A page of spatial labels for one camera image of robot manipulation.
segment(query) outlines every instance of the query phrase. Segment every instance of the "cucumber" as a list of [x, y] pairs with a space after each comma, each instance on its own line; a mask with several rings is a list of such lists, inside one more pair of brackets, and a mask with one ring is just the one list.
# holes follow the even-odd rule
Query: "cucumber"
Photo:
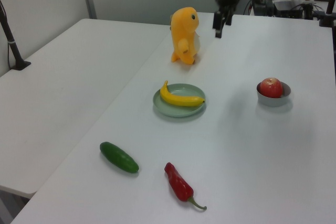
[[104, 157], [106, 157], [106, 159], [113, 165], [128, 173], [138, 172], [138, 164], [121, 148], [109, 142], [103, 142], [99, 147]]

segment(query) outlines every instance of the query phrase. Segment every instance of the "plate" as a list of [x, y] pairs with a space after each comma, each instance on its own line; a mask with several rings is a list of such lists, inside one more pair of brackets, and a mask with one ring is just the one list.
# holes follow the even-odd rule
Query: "plate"
[[[193, 85], [185, 84], [185, 83], [176, 83], [168, 85], [168, 90], [172, 94], [181, 95], [181, 96], [198, 96], [205, 99], [204, 92]], [[158, 90], [154, 97], [153, 97], [153, 103], [154, 106], [157, 108], [158, 111], [160, 111], [162, 114], [167, 116], [172, 116], [174, 118], [182, 118], [185, 116], [190, 116], [198, 111], [200, 111], [204, 105], [205, 102], [202, 103], [200, 106], [196, 107], [184, 107], [184, 106], [175, 106], [172, 104], [169, 104], [165, 102], [160, 95], [160, 90]]]

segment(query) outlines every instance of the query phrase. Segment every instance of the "yellow plush toy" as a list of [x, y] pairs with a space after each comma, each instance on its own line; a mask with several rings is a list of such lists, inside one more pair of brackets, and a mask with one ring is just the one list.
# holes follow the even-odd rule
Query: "yellow plush toy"
[[171, 30], [174, 45], [172, 62], [180, 59], [186, 64], [193, 64], [195, 54], [199, 51], [200, 40], [196, 28], [198, 15], [194, 8], [186, 7], [177, 10], [171, 19]]

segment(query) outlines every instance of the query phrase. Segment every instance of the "apple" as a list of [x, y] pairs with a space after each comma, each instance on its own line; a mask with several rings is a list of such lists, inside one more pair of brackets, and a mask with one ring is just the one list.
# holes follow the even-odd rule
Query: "apple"
[[282, 95], [282, 84], [277, 78], [266, 78], [260, 84], [259, 93], [270, 98], [280, 98]]

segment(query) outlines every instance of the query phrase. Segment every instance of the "gray bowl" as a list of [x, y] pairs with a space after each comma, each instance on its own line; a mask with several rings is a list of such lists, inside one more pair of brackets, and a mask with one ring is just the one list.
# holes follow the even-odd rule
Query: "gray bowl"
[[260, 84], [261, 83], [259, 83], [257, 86], [257, 94], [258, 94], [258, 102], [260, 102], [261, 104], [270, 107], [279, 107], [285, 105], [289, 101], [289, 94], [291, 90], [290, 87], [284, 82], [281, 82], [283, 91], [280, 98], [270, 98], [260, 94], [259, 93]]

